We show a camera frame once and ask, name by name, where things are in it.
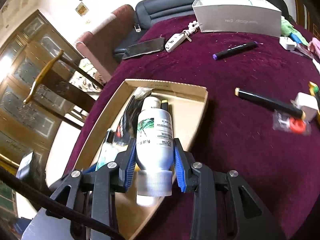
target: cardboard box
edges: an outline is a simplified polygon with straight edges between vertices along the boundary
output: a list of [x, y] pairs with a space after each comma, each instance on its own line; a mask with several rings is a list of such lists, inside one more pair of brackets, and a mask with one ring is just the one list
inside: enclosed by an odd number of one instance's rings
[[281, 35], [281, 11], [266, 0], [195, 0], [201, 32]]
[[[179, 138], [185, 151], [190, 150], [206, 110], [208, 92], [205, 87], [159, 81], [126, 79], [114, 93], [90, 132], [75, 164], [75, 169], [87, 168], [96, 163], [100, 147], [108, 128], [116, 130], [121, 116], [137, 87], [154, 88], [152, 96], [167, 99], [172, 116], [173, 136]], [[133, 240], [156, 212], [164, 197], [156, 199], [151, 207], [136, 203], [137, 189], [133, 177], [126, 194], [116, 193], [116, 213], [119, 232]]]

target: wooden chair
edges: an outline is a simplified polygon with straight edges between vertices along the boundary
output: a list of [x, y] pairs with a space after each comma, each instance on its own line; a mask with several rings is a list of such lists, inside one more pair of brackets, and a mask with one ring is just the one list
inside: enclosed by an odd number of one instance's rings
[[[33, 85], [31, 87], [30, 93], [27, 96], [27, 98], [23, 101], [23, 104], [28, 104], [29, 102], [34, 102], [36, 105], [44, 109], [45, 111], [48, 111], [49, 113], [53, 114], [55, 117], [61, 119], [62, 121], [65, 121], [66, 123], [72, 125], [73, 127], [76, 127], [78, 129], [81, 129], [82, 127], [71, 121], [70, 119], [64, 117], [63, 115], [53, 111], [52, 109], [48, 108], [47, 106], [44, 106], [40, 102], [36, 101], [33, 97], [36, 94], [37, 88], [43, 84], [47, 88], [49, 88], [51, 91], [56, 93], [57, 95], [61, 96], [62, 98], [70, 101], [74, 105], [78, 106], [82, 110], [86, 112], [90, 112], [93, 104], [95, 103], [95, 100], [89, 96], [87, 93], [83, 92], [81, 89], [75, 87], [74, 85], [70, 84], [68, 81], [63, 79], [60, 75], [58, 75], [55, 71], [52, 70], [53, 65], [58, 61], [61, 60], [67, 65], [69, 65], [74, 70], [78, 71], [81, 75], [83, 75], [85, 78], [90, 80], [93, 84], [95, 84], [97, 87], [103, 89], [103, 85], [101, 85], [98, 81], [96, 81], [93, 77], [88, 75], [85, 71], [83, 71], [81, 68], [79, 68], [75, 63], [69, 61], [65, 57], [63, 57], [63, 49], [60, 50], [57, 57], [50, 60], [44, 68], [41, 70], [39, 75], [35, 78], [35, 81], [33, 82]], [[75, 114], [69, 113], [75, 118], [84, 121], [84, 116], [81, 112], [78, 112], [76, 110], [73, 110], [75, 113], [77, 113], [79, 116], [82, 116], [82, 118], [79, 118]]]

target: white remote control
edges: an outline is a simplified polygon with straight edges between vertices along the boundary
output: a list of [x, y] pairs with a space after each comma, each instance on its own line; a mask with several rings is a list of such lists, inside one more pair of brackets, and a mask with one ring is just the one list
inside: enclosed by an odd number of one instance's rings
[[186, 36], [184, 33], [176, 33], [174, 34], [166, 43], [165, 49], [167, 52], [173, 51], [176, 47], [178, 47], [184, 40]]

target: red ring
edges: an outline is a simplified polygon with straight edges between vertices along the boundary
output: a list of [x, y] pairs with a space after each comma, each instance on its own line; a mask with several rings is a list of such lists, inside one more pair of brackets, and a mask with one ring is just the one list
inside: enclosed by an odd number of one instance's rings
[[306, 130], [306, 123], [301, 119], [289, 118], [289, 128], [291, 131], [297, 134], [302, 134]]

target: green grass picture on label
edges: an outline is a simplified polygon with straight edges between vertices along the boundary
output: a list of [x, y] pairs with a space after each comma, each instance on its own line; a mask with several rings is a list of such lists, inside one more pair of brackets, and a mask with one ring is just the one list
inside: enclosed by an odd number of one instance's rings
[[141, 122], [138, 123], [137, 131], [141, 132], [147, 128], [153, 128], [154, 124], [155, 124], [154, 118], [148, 118], [148, 119], [142, 120]]

